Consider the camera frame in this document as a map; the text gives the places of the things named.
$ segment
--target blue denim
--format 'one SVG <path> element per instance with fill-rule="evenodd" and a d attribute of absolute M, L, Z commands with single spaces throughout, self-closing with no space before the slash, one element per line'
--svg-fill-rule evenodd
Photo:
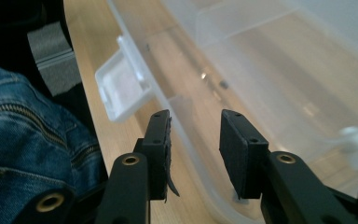
<path fill-rule="evenodd" d="M 100 183 L 97 139 L 22 75 L 0 69 L 0 223 L 35 196 L 66 188 L 81 195 Z"/>

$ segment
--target wooden surface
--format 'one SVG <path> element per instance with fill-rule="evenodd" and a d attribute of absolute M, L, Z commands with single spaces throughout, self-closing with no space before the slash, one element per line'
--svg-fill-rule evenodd
<path fill-rule="evenodd" d="M 89 108 L 110 172 L 115 158 L 132 152 L 136 140 L 144 137 L 149 116 L 161 107 L 153 99 L 124 123 L 108 120 L 94 74 L 117 50 L 120 30 L 105 0 L 65 0 L 64 6 Z M 214 223 L 182 157 L 174 147 L 172 153 L 172 178 L 181 197 L 169 193 L 166 203 L 152 202 L 152 223 Z"/>

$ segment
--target brass grommet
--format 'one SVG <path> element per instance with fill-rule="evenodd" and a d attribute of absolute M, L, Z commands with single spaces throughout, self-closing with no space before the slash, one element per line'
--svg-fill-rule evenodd
<path fill-rule="evenodd" d="M 139 162 L 139 158 L 136 156 L 128 156 L 124 158 L 122 162 L 124 165 L 135 165 Z"/>
<path fill-rule="evenodd" d="M 36 205 L 36 211 L 41 213 L 52 211 L 59 207 L 63 203 L 64 199 L 65 198 L 60 193 L 51 193 L 49 195 L 46 195 Z"/>
<path fill-rule="evenodd" d="M 287 164 L 293 164 L 296 163 L 296 159 L 292 156 L 290 156 L 289 154 L 279 154 L 277 156 L 278 161 L 281 161 L 283 163 L 287 163 Z"/>

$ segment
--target transparent plastic bin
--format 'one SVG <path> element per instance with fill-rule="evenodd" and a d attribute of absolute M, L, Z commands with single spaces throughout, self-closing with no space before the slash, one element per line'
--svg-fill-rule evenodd
<path fill-rule="evenodd" d="M 223 108 L 244 114 L 271 150 L 297 154 L 325 185 L 357 196 L 358 45 L 342 26 L 303 1 L 108 3 L 219 222 L 263 220 L 259 201 L 237 200 L 221 159 Z"/>

